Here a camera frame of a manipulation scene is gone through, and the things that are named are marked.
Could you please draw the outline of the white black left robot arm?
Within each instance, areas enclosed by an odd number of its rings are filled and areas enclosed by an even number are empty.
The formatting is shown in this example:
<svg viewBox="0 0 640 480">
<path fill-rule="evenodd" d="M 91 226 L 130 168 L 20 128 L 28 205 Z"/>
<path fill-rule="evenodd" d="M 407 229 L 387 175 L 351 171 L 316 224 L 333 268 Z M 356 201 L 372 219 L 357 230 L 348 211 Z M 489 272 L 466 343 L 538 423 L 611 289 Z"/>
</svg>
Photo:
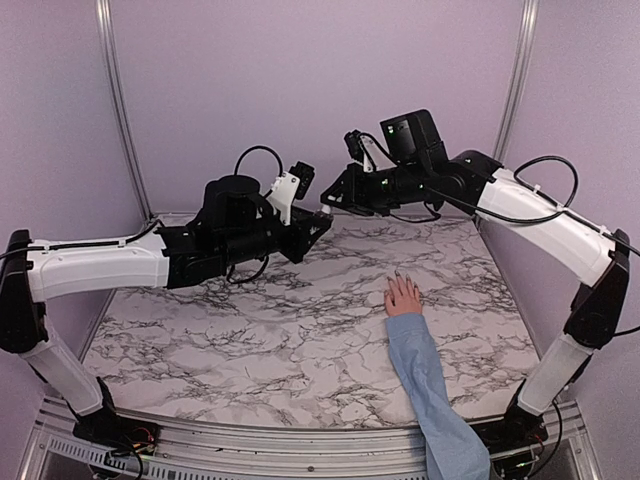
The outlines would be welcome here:
<svg viewBox="0 0 640 480">
<path fill-rule="evenodd" d="M 331 227 L 326 210 L 293 202 L 307 183 L 280 175 L 268 194 L 245 175 L 209 182 L 203 205 L 184 226 L 154 223 L 143 232 L 81 242 L 34 241 L 11 234 L 1 256 L 1 348 L 24 359 L 67 402 L 79 426 L 106 445 L 125 438 L 108 388 L 46 324 L 46 302 L 69 294 L 130 287 L 177 289 L 229 276 L 243 262 L 279 253 L 300 263 Z"/>
</svg>

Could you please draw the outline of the forearm in blue sleeve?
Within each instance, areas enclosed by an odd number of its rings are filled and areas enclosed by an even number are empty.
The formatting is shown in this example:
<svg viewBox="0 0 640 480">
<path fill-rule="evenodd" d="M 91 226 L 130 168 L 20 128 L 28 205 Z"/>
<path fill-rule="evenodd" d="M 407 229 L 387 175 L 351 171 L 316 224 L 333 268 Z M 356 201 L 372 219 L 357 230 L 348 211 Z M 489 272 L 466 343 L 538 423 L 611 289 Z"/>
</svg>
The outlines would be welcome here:
<svg viewBox="0 0 640 480">
<path fill-rule="evenodd" d="M 424 436 L 427 476 L 488 479 L 488 449 L 451 407 L 441 360 L 424 316 L 392 316 L 386 320 L 386 329 L 391 362 Z"/>
</svg>

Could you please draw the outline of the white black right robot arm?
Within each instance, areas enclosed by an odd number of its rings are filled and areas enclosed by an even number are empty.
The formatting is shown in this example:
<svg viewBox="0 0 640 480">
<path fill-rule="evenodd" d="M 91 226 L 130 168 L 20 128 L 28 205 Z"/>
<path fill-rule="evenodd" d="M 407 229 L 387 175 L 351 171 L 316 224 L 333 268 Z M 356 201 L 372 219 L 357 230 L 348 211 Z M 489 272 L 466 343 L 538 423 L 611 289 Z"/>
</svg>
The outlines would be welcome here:
<svg viewBox="0 0 640 480">
<path fill-rule="evenodd" d="M 555 397 L 573 383 L 593 353 L 616 335 L 630 276 L 632 247 L 622 230 L 610 232 L 525 182 L 476 150 L 447 155 L 426 109 L 384 120 L 381 152 L 392 167 L 373 165 L 358 130 L 344 137 L 352 158 L 321 195 L 323 204 L 360 216 L 388 216 L 403 205 L 444 203 L 505 226 L 558 260 L 580 282 L 562 332 L 512 397 L 495 430 L 506 448 L 529 437 Z"/>
</svg>

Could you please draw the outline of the person's hand with painted nails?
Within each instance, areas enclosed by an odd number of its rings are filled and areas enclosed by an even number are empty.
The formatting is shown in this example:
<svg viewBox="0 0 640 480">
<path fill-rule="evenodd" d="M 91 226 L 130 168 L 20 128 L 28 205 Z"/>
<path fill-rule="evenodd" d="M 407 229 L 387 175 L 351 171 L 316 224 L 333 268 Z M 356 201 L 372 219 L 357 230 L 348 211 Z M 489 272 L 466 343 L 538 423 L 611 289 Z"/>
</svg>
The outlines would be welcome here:
<svg viewBox="0 0 640 480">
<path fill-rule="evenodd" d="M 403 276 L 399 271 L 395 271 L 393 276 L 387 278 L 384 307 L 389 317 L 422 314 L 423 304 L 419 287 L 409 276 Z"/>
</svg>

